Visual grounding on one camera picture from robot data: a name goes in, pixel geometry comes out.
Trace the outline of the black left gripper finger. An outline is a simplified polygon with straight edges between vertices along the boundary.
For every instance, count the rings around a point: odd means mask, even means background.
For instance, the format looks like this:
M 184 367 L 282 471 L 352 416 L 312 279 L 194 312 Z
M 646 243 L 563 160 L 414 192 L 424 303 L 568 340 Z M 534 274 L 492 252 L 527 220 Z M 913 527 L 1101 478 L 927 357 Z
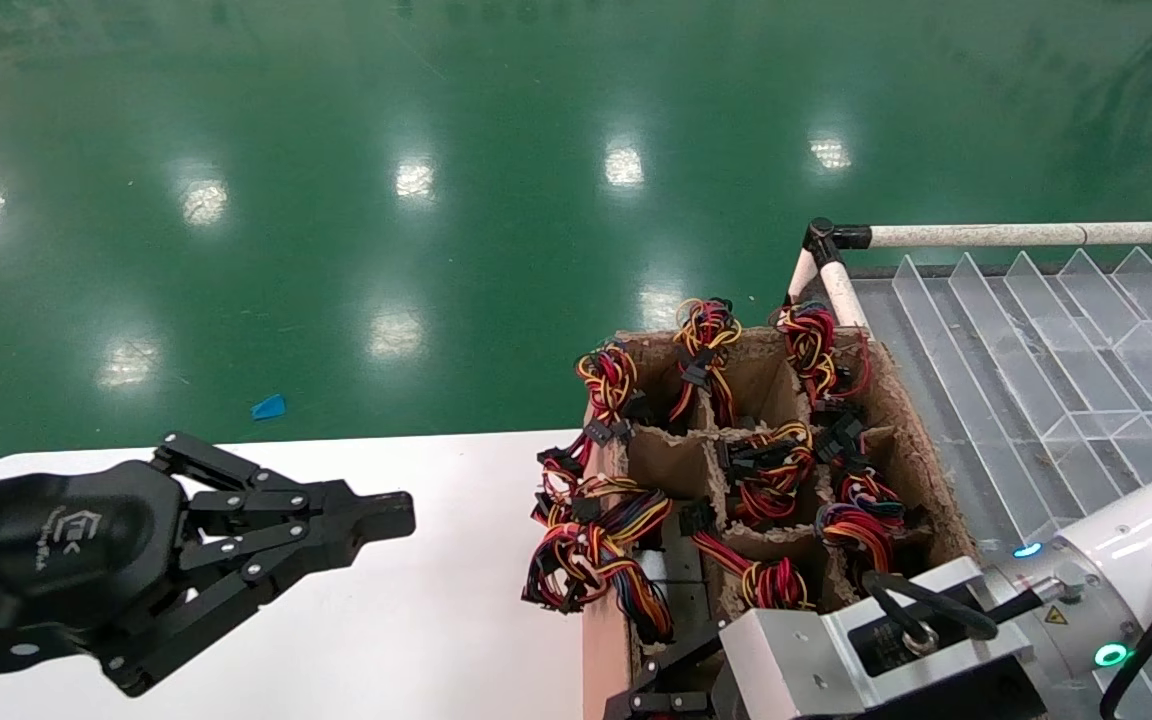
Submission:
M 154 468 L 205 487 L 188 510 L 210 535 L 242 536 L 314 520 L 324 521 L 329 537 L 406 537 L 416 526 L 410 493 L 357 495 L 342 479 L 293 480 L 194 435 L 166 437 L 156 447 Z

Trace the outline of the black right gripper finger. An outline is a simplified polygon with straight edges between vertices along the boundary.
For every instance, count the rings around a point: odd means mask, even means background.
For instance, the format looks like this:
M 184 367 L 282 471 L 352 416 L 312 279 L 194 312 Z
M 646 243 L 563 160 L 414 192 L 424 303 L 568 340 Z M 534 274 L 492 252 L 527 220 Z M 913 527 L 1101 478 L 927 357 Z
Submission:
M 604 719 L 737 719 L 738 688 L 723 651 L 728 623 L 708 623 L 650 657 Z

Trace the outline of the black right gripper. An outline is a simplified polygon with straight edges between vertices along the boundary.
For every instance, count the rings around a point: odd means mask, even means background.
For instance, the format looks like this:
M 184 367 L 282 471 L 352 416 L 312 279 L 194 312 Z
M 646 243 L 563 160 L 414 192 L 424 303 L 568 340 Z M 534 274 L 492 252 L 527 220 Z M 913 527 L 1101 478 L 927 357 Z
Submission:
M 925 655 L 870 675 L 847 666 L 854 719 L 1036 719 L 1041 694 L 1011 655 Z

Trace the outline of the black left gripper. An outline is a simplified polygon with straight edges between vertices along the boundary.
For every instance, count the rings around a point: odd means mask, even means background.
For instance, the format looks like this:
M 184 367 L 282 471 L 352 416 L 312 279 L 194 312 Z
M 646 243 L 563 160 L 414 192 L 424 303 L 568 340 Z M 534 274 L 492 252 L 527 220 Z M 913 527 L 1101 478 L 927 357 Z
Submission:
M 188 497 L 143 461 L 0 480 L 0 674 L 92 655 L 141 697 L 308 575 L 414 518 L 308 518 L 180 539 Z

